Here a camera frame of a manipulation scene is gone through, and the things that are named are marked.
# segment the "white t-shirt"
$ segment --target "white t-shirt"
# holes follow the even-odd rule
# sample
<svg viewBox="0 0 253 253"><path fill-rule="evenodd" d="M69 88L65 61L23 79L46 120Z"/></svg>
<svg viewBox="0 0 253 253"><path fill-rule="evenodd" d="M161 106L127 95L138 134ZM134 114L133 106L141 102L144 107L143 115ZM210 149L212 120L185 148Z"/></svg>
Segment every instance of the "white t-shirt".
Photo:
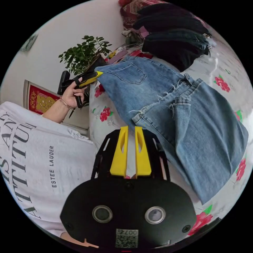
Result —
<svg viewBox="0 0 253 253"><path fill-rule="evenodd" d="M69 193L91 177L96 147L78 132L11 102L0 105L0 170L24 213L60 236Z"/></svg>

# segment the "floral bedsheet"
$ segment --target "floral bedsheet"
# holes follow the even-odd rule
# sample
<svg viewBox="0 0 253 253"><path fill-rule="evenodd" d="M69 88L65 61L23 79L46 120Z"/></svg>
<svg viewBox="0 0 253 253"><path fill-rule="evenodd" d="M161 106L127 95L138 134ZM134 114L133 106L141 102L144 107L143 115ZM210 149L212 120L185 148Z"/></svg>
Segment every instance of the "floral bedsheet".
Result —
<svg viewBox="0 0 253 253"><path fill-rule="evenodd" d="M170 165L171 181L181 186L191 197L197 214L197 221L188 236L196 233L202 226L224 218L235 205L248 182L253 166L253 88L249 77L236 56L226 45L216 41L211 56L195 60L184 73L194 79L201 78L220 92L231 104L238 120L249 132L246 152L237 170L226 185L205 205L202 205L196 194L188 186L177 170ZM115 129L125 126L119 117L113 102L109 99L102 85L97 82L90 89L90 138L99 149L105 136ZM135 174L134 134L129 134L127 175Z"/></svg>

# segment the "bracelet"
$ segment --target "bracelet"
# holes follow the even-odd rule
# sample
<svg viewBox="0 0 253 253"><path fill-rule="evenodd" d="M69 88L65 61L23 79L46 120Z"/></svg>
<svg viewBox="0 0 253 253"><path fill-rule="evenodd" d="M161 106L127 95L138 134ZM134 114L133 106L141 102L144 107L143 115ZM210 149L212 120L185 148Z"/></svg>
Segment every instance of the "bracelet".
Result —
<svg viewBox="0 0 253 253"><path fill-rule="evenodd" d="M63 100L62 100L62 98L60 98L60 102L62 102L66 107L68 107L70 110L73 110L73 108L72 107L70 107L70 106L68 106Z"/></svg>

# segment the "person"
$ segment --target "person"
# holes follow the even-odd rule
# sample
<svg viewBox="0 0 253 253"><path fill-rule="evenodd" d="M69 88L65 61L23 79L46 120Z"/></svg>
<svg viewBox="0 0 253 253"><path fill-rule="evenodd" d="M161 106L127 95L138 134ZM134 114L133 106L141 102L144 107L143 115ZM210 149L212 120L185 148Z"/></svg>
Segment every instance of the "person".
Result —
<svg viewBox="0 0 253 253"><path fill-rule="evenodd" d="M70 192L90 179L96 146L86 136L60 124L83 102L73 82L42 116L11 102L0 105L0 170L18 206L32 222L72 243L60 213Z"/></svg>
<svg viewBox="0 0 253 253"><path fill-rule="evenodd" d="M76 90L75 87L76 83L73 82L69 87L67 87L62 97L57 100L42 116L56 123L62 123L68 111L77 107L76 96L80 96L81 101L84 101L84 91L87 87Z"/></svg>

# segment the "label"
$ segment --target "label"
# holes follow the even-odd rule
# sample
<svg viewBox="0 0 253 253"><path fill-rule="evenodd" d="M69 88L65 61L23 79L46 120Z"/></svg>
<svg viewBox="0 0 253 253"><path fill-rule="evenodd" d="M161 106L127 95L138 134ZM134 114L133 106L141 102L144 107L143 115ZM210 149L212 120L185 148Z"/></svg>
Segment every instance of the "label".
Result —
<svg viewBox="0 0 253 253"><path fill-rule="evenodd" d="M139 230L116 229L116 248L137 248Z"/></svg>

